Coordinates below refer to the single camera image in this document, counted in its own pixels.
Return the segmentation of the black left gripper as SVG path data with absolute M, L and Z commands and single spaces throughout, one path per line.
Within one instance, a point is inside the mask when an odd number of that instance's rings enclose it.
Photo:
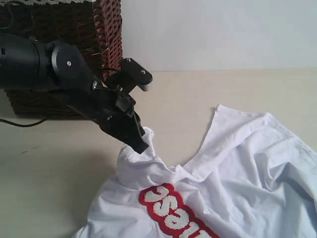
M 69 89 L 58 92 L 58 100 L 93 121 L 106 134 L 129 145 L 138 154 L 149 147 L 142 138 L 145 131 L 141 121 L 134 118 L 135 102 L 129 95 L 107 88 L 87 92 Z

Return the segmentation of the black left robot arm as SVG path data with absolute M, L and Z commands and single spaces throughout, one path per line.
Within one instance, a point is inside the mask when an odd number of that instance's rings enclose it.
M 0 35 L 2 89 L 48 92 L 106 134 L 143 153 L 148 145 L 142 139 L 145 132 L 130 92 L 135 87 L 146 91 L 153 77 L 131 58 L 119 65 L 120 70 L 103 82 L 75 46 Z

